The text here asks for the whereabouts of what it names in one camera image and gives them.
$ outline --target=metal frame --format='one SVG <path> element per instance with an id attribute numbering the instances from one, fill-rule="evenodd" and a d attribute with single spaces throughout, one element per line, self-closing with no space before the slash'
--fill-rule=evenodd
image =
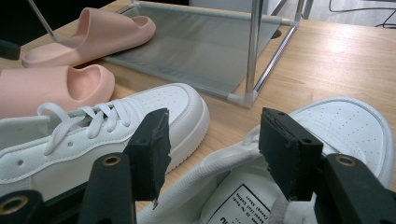
<path id="1" fill-rule="evenodd" d="M 33 0 L 28 0 L 30 3 L 33 11 L 37 15 L 37 17 L 40 19 L 42 22 L 43 26 L 46 28 L 47 32 L 49 35 L 52 37 L 54 41 L 57 41 L 55 33 L 52 32 L 50 29 L 50 26 L 47 24 L 46 20 L 44 17 L 41 15 L 40 11 L 38 8 L 35 6 L 35 3 Z M 305 4 L 305 9 L 304 9 L 304 18 L 309 17 L 309 13 L 312 7 L 312 2 L 313 0 L 307 0 Z M 117 11 L 117 13 L 124 13 L 125 11 L 133 8 L 135 6 L 135 0 L 131 0 L 131 4 L 128 6 L 125 6 Z M 263 6 L 263 0 L 253 0 L 252 1 L 252 11 L 251 11 L 251 20 L 250 20 L 250 38 L 249 38 L 249 46 L 248 46 L 248 58 L 247 58 L 247 81 L 246 81 L 246 87 L 245 87 L 245 94 L 244 96 L 240 96 L 234 93 L 230 93 L 227 97 L 227 100 L 243 105 L 245 107 L 251 108 L 253 106 L 253 103 L 257 99 L 258 93 L 262 88 L 262 85 L 264 84 L 265 80 L 268 78 L 268 76 L 271 74 L 273 71 L 277 61 L 279 60 L 282 52 L 288 45 L 291 37 L 297 30 L 300 20 L 303 16 L 303 6 L 304 6 L 304 0 L 299 0 L 294 21 L 291 21 L 290 29 L 287 32 L 285 38 L 279 45 L 278 49 L 276 50 L 276 53 L 272 57 L 271 61 L 267 64 L 265 70 L 262 72 L 262 75 L 260 76 L 259 80 L 257 81 L 256 84 L 254 84 L 254 79 L 255 79 L 255 71 L 256 71 L 256 62 L 257 62 L 257 51 L 258 51 L 258 41 L 259 41 L 259 34 L 260 34 L 260 25 L 262 21 L 262 6 Z"/>

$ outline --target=shoe sole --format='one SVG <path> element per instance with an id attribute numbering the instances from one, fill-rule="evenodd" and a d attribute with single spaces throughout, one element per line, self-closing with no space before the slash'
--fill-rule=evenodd
<path id="1" fill-rule="evenodd" d="M 197 125 L 180 144 L 172 149 L 170 153 L 172 161 L 169 164 L 166 173 L 171 172 L 184 160 L 186 160 L 204 140 L 207 129 L 209 128 L 210 116 L 209 110 L 204 100 L 202 100 L 202 104 L 204 112 L 197 122 Z"/>

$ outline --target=white sneaker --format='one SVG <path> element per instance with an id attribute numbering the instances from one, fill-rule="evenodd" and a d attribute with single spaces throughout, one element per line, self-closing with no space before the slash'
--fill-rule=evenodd
<path id="1" fill-rule="evenodd" d="M 389 187 L 392 133 L 374 108 L 338 97 L 291 116 L 325 143 L 325 153 L 356 156 Z M 160 194 L 154 210 L 149 205 L 139 211 L 137 223 L 317 223 L 313 202 L 288 203 L 270 176 L 258 150 L 259 131 L 257 126 L 242 142 L 204 158 Z"/>
<path id="2" fill-rule="evenodd" d="M 198 147 L 209 125 L 204 100 L 186 84 L 68 113 L 44 104 L 39 116 L 0 119 L 0 196 L 35 189 L 46 201 L 88 181 L 97 158 L 122 152 L 147 113 L 164 107 L 169 110 L 172 147 L 169 172 Z M 43 115 L 45 110 L 53 115 Z"/>

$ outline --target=table surface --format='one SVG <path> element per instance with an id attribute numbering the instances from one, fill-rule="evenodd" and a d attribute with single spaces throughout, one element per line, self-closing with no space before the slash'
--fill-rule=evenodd
<path id="1" fill-rule="evenodd" d="M 106 9 L 116 11 L 129 3 L 117 0 Z M 282 36 L 273 39 L 259 57 L 258 77 L 270 60 L 289 27 L 282 26 Z M 55 31 L 67 38 L 76 30 L 76 22 Z M 48 35 L 22 46 L 21 54 L 51 42 Z M 113 99 L 167 84 L 168 81 L 142 74 L 103 60 L 99 63 L 116 77 Z M 21 61 L 0 59 L 0 70 L 21 68 Z M 174 171 L 166 175 L 163 189 L 185 174 L 209 153 L 241 141 L 260 124 L 263 107 L 289 113 L 329 96 L 349 96 L 375 107 L 396 133 L 396 32 L 382 28 L 353 26 L 320 21 L 301 21 L 274 71 L 264 83 L 250 109 L 201 93 L 210 112 L 210 127 L 203 143 Z M 235 91 L 243 94 L 245 82 Z M 393 178 L 392 190 L 396 190 Z M 147 203 L 137 203 L 140 209 Z"/>

